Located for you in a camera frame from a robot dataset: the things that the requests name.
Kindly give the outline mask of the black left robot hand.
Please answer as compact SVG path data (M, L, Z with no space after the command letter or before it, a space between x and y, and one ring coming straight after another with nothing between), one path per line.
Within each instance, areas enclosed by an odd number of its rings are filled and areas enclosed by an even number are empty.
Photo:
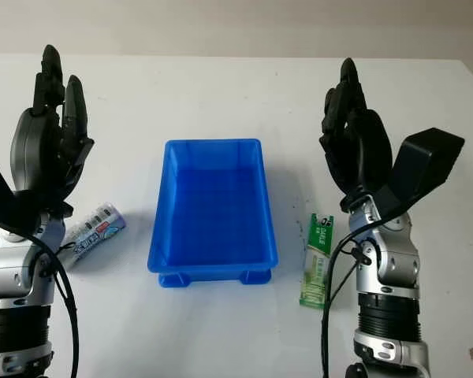
M77 185L95 141L80 79L63 82L57 49L46 45L32 107L21 115L10 150L13 182L44 203L64 202Z

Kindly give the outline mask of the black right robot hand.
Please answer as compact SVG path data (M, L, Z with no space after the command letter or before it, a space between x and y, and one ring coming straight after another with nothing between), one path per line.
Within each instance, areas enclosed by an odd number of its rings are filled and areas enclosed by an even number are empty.
M326 92L319 142L330 174L344 193L343 212L387 182L393 167L390 141L381 117L367 107L350 57L341 65L340 82Z

